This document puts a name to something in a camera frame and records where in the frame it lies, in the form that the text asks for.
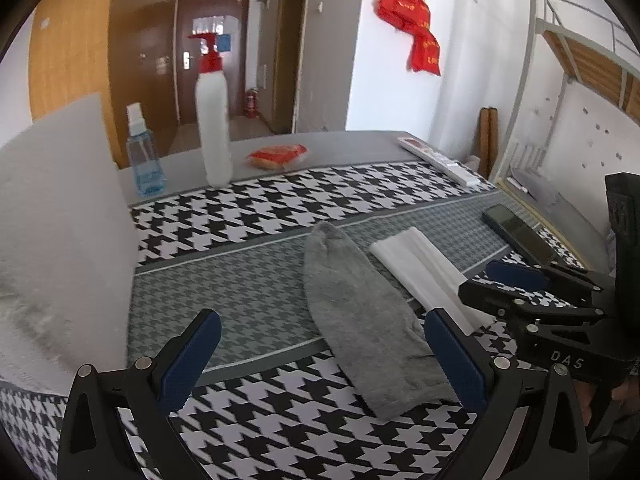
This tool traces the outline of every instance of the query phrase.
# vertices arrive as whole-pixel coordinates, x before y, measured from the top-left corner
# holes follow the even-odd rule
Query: smartphone
[[[482,213],[482,220],[520,253],[530,266],[548,266],[562,258],[511,209],[498,204]]]

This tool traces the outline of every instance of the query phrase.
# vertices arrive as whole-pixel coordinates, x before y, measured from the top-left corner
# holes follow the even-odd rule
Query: gray sock
[[[379,418],[425,402],[458,400],[406,301],[328,222],[308,238],[304,282],[320,333]]]

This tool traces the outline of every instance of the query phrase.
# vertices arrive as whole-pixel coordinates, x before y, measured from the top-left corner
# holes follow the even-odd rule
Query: wooden cabinet
[[[100,92],[113,160],[124,168],[126,107],[140,102],[167,154],[177,131],[174,12],[175,0],[42,0],[29,56],[34,120]]]

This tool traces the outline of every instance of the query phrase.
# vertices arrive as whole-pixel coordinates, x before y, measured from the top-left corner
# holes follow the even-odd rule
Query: door handle
[[[185,70],[189,70],[191,68],[192,59],[193,59],[193,56],[188,52],[182,53],[182,66]]]

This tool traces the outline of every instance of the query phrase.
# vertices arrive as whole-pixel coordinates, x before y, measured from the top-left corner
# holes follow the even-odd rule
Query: screw
[[[92,366],[91,365],[82,365],[78,368],[78,375],[80,377],[87,377],[91,373]]]
[[[138,370],[146,370],[151,366],[152,362],[151,357],[141,357],[136,361],[136,368]]]
[[[511,362],[506,357],[499,356],[494,359],[494,365],[500,370],[508,370]]]
[[[556,374],[562,377],[569,373],[569,370],[566,369],[566,366],[561,365],[560,363],[554,364],[554,371],[556,372]]]

